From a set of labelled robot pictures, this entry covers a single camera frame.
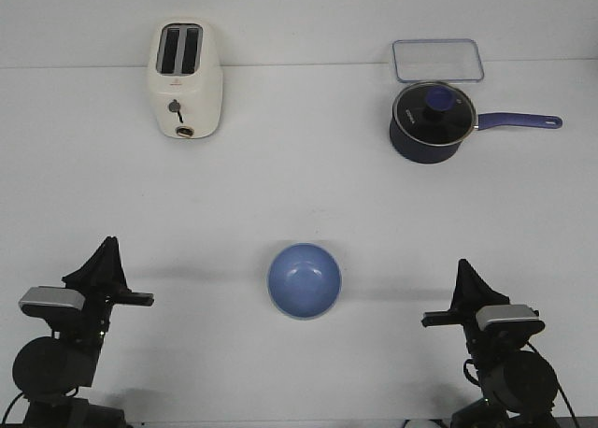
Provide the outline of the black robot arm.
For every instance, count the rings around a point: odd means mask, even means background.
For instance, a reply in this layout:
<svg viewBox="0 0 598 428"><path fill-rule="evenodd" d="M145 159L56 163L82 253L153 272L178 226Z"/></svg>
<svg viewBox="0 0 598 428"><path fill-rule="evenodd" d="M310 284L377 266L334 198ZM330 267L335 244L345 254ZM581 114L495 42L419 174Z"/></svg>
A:
<svg viewBox="0 0 598 428"><path fill-rule="evenodd" d="M564 395L557 374L530 339L546 325L539 312L493 290L465 259L458 262L449 309L423 314L424 327L459 325L469 358L463 374L482 396L454 412L451 427L557 427Z"/></svg>
<svg viewBox="0 0 598 428"><path fill-rule="evenodd" d="M106 237L62 282L32 287L19 301L24 315L50 328L50 335L22 347L12 366L13 381L28 402L22 426L125 427L123 410L93 405L78 391L93 384L114 306L149 307L154 297L128 287L115 236Z"/></svg>

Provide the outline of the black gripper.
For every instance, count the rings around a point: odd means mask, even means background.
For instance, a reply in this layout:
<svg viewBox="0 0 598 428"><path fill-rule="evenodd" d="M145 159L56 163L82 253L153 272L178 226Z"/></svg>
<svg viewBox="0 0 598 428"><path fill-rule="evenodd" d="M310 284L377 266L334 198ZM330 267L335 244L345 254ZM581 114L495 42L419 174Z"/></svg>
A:
<svg viewBox="0 0 598 428"><path fill-rule="evenodd" d="M114 306L151 307L154 295L131 292L121 265L118 238L107 236L92 257L78 270L64 276L68 289L85 297L81 304L56 307L50 312L49 327L59 339L86 349L101 349L109 329Z"/></svg>
<svg viewBox="0 0 598 428"><path fill-rule="evenodd" d="M472 359L497 361L508 353L521 350L531 337L525 339L506 332L498 335L482 332L477 326L476 313L486 306L508 304L506 295L493 290L466 259L460 259L449 310L425 312L421 324L424 327L461 325Z"/></svg>

